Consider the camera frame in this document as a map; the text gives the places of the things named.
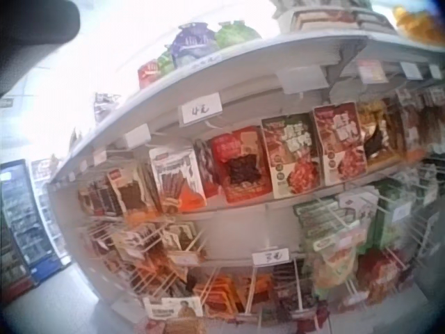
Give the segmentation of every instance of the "blue refrigerator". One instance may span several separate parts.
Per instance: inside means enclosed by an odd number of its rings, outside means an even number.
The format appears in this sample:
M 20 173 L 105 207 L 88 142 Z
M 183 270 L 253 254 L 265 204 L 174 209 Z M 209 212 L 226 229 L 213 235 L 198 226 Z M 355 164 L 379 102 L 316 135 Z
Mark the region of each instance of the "blue refrigerator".
M 38 284 L 62 268 L 35 204 L 25 160 L 0 165 L 1 210 L 15 243 Z

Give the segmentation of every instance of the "refrigerator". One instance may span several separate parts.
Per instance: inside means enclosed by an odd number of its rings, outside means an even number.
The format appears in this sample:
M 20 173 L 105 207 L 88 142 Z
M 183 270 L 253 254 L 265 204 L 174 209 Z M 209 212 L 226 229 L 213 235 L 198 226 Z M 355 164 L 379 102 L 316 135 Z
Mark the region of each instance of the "refrigerator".
M 29 174 L 31 176 L 31 185 L 33 187 L 35 203 L 37 204 L 40 219 L 43 222 L 43 226 L 47 231 L 49 240 L 57 256 L 62 262 L 62 265 L 66 266 L 71 263 L 71 257 L 66 250 L 65 240 L 49 206 L 47 192 L 47 183 L 51 178 L 49 164 L 50 159 L 32 161 L 29 164 Z
M 34 280 L 0 212 L 1 302 L 6 304 L 34 286 Z
M 62 263 L 40 219 L 25 160 L 1 164 L 0 181 L 6 225 L 32 278 L 39 284 L 57 272 Z

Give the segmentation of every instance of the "tiled floor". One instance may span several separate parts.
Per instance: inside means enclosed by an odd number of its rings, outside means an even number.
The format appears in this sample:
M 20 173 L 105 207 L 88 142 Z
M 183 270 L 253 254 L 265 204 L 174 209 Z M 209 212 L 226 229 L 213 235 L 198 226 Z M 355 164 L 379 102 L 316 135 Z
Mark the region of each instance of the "tiled floor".
M 3 315 L 16 334 L 130 334 L 133 326 L 99 301 L 76 264 L 11 303 Z

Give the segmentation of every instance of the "shelf top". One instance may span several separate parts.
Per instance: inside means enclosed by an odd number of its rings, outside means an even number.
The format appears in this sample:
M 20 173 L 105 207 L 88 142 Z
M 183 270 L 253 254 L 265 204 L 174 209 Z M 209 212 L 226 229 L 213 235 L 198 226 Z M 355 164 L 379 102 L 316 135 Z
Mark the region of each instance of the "shelf top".
M 366 41 L 365 49 L 357 55 L 359 58 L 388 62 L 444 62 L 443 47 L 423 45 L 399 35 L 360 30 L 299 32 L 235 45 L 176 69 L 137 92 L 83 137 L 50 183 L 55 184 L 67 177 L 95 150 L 110 145 L 139 125 L 188 101 L 250 79 L 275 74 L 282 68 L 335 65 L 339 62 L 339 48 L 345 43 L 359 41 Z

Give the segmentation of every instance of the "purple snack bag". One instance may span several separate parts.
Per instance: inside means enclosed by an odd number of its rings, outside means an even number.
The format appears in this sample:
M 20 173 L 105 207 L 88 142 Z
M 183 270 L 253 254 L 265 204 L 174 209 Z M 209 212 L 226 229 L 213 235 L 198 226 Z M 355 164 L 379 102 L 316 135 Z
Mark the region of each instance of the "purple snack bag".
M 193 22 L 179 27 L 171 45 L 171 53 L 175 68 L 192 63 L 219 50 L 215 33 L 207 28 L 207 23 Z

